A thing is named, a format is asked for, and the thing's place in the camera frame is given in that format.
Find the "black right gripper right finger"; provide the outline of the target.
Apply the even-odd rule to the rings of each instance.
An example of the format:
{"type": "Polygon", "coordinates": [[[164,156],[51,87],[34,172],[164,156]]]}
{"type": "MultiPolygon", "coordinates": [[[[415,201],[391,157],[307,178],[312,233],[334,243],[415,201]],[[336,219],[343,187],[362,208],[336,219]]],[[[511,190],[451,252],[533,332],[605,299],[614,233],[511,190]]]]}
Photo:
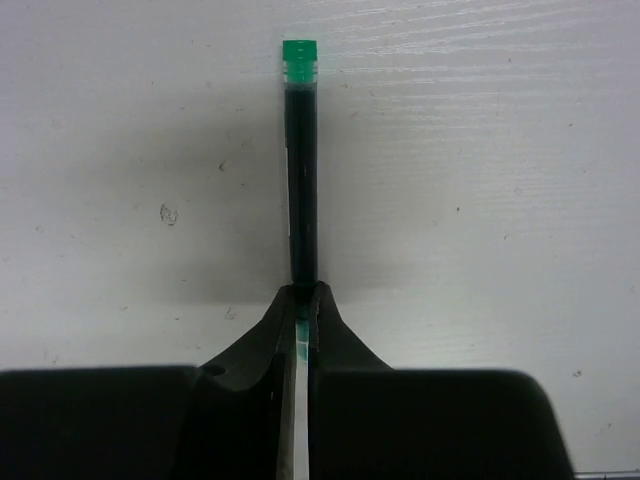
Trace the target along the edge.
{"type": "Polygon", "coordinates": [[[570,479],[552,405],[529,375],[395,369],[342,320],[319,284],[309,318],[314,479],[570,479]]]}

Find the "green pen refill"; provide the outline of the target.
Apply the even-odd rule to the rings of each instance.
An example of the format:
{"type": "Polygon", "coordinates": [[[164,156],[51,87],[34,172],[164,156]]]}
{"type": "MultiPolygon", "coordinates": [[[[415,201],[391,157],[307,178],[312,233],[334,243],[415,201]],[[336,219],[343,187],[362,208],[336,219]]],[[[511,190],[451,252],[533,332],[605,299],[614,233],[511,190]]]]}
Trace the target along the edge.
{"type": "Polygon", "coordinates": [[[296,295],[296,350],[306,362],[310,303],[318,282],[317,60],[314,40],[282,42],[284,126],[291,281],[296,295]]]}

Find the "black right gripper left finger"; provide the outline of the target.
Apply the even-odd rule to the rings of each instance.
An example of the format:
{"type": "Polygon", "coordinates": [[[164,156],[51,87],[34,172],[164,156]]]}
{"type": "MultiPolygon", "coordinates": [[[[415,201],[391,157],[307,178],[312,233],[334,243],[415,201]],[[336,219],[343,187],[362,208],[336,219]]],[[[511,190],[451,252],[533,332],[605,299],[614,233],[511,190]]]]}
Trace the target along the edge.
{"type": "Polygon", "coordinates": [[[1,375],[5,479],[287,479],[294,295],[200,366],[1,375]]]}

